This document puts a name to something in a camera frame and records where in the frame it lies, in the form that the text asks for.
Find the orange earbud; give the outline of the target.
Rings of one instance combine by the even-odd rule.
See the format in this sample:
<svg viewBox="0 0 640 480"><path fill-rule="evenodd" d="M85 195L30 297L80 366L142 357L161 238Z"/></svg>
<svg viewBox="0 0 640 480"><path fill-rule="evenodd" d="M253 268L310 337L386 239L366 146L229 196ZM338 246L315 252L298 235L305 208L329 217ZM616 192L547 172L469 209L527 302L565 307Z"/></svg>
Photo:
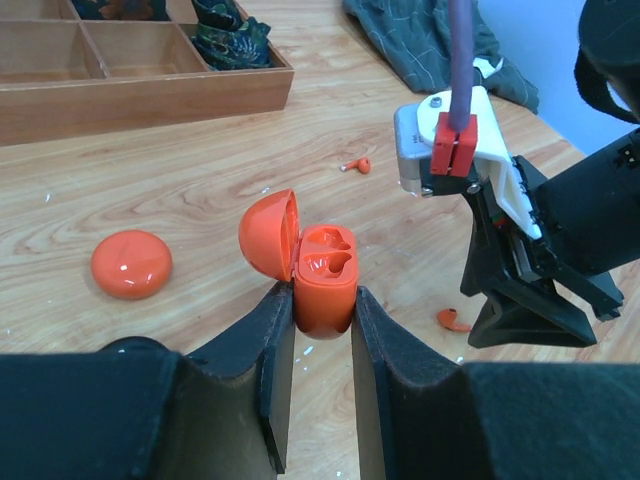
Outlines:
<svg viewBox="0 0 640 480"><path fill-rule="evenodd" d="M357 160L347 162L339 167L341 172L356 170L361 174L368 174L371 171L371 162L368 157L361 157Z"/></svg>
<svg viewBox="0 0 640 480"><path fill-rule="evenodd" d="M452 332L469 333L472 327L458 320L458 311L455 308L445 308L436 314L438 324Z"/></svg>

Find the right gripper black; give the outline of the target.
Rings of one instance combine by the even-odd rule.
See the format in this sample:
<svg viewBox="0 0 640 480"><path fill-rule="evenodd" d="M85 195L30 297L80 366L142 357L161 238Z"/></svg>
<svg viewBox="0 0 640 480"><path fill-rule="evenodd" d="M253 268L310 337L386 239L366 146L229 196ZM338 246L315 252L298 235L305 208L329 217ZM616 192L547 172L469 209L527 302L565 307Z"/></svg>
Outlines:
<svg viewBox="0 0 640 480"><path fill-rule="evenodd" d="M473 224L460 291L487 297L468 343L592 346L586 314L556 287L577 294L600 320L619 316L624 296L611 272L625 262L625 157L593 154L553 178L514 159L542 237L525 235L491 192L463 194Z"/></svg>

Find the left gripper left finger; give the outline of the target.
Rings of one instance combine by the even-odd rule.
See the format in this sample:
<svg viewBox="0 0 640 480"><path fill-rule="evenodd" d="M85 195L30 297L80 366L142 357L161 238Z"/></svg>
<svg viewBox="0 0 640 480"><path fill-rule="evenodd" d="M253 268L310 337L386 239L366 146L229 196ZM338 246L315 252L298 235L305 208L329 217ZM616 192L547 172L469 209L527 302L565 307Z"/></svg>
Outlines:
<svg viewBox="0 0 640 480"><path fill-rule="evenodd" d="M147 337L1 358L5 479L274 479L285 471L295 325L275 284L190 354Z"/></svg>

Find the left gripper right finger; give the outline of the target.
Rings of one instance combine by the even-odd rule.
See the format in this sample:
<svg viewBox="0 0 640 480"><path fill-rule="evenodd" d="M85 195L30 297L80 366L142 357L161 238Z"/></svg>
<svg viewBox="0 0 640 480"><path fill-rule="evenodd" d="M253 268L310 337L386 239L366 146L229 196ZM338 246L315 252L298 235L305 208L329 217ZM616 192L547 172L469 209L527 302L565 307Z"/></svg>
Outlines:
<svg viewBox="0 0 640 480"><path fill-rule="evenodd" d="M366 288L351 327L364 479L635 479L635 364L465 362Z"/></svg>

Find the orange earbud charging case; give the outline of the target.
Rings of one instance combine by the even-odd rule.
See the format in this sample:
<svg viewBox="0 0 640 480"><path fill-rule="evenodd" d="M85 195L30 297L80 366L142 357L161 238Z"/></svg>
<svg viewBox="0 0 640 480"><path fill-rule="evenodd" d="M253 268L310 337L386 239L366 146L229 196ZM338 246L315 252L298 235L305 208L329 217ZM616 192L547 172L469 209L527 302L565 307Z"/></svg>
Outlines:
<svg viewBox="0 0 640 480"><path fill-rule="evenodd" d="M103 239L90 259L94 282L106 294L125 300L155 295L168 283L173 257L167 244L144 230L124 230Z"/></svg>

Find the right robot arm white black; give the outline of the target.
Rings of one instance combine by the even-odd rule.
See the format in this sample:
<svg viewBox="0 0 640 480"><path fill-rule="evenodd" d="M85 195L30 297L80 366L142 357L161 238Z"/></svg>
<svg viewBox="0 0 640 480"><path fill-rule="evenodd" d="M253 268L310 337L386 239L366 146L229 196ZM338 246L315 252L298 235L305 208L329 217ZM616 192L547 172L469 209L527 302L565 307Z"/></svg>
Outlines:
<svg viewBox="0 0 640 480"><path fill-rule="evenodd" d="M578 32L580 96L596 110L637 123L638 3L588 1ZM621 136L552 178L523 157L511 164L542 236L519 233L499 214L490 189L467 196L474 221L461 291L487 298L468 341L476 348L591 346L591 317L617 318L623 305L612 271L639 257L639 134ZM592 316L559 295L558 286L585 300Z"/></svg>

